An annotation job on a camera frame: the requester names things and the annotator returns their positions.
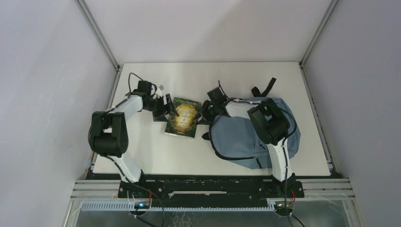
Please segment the dark green forest book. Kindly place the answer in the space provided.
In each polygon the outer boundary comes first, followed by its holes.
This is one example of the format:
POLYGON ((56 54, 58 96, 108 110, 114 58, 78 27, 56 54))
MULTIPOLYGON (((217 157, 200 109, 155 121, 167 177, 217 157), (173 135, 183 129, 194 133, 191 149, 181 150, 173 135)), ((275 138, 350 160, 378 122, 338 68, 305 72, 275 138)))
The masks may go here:
POLYGON ((194 139, 197 130, 197 114, 201 110, 201 102, 174 97, 173 105, 178 116, 169 116, 165 134, 194 139))

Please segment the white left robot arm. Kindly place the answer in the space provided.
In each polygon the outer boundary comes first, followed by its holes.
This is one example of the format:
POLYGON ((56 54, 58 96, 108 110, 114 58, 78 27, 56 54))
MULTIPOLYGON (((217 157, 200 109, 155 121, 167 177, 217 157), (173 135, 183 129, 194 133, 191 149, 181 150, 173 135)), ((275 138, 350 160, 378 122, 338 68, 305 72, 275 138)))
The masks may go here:
POLYGON ((162 94, 161 87, 141 80, 134 90, 129 90, 124 99, 105 111, 92 113, 88 130, 91 150, 111 160, 120 171, 122 181, 131 183, 130 192, 136 197, 144 196, 148 185, 141 180, 142 169, 127 153, 129 135, 127 121, 142 110, 152 112, 156 122, 167 121, 168 115, 178 116, 170 94, 162 94))

